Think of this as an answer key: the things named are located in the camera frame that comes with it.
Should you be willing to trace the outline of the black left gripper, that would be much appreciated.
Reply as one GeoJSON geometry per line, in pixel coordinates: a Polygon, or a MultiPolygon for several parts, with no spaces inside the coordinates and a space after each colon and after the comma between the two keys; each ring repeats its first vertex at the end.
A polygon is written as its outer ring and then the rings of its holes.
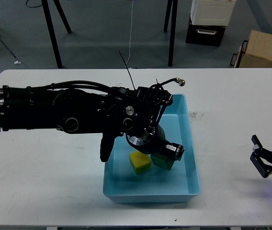
{"type": "Polygon", "coordinates": [[[175,161],[180,161],[185,152],[184,146],[171,143],[166,140],[165,132],[160,125],[153,128],[151,132],[144,131],[141,136],[129,136],[126,134],[127,143],[134,149],[144,154],[163,154],[175,161]]]}

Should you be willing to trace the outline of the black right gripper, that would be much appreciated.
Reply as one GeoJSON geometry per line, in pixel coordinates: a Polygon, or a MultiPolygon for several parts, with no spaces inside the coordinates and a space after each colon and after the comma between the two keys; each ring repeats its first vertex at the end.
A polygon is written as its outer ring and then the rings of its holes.
{"type": "Polygon", "coordinates": [[[263,159],[272,163],[272,151],[265,149],[256,135],[251,137],[254,144],[250,160],[263,178],[272,174],[272,165],[264,163],[263,159]]]}

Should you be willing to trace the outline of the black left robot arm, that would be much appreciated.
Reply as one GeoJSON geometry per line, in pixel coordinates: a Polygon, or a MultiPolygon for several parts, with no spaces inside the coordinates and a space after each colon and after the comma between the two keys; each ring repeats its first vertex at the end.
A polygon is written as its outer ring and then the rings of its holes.
{"type": "Polygon", "coordinates": [[[163,83],[128,89],[87,80],[40,87],[0,87],[0,132],[57,129],[68,134],[101,133],[100,159],[108,161],[117,137],[144,154],[174,161],[184,148],[166,140],[159,125],[173,96],[163,83]]]}

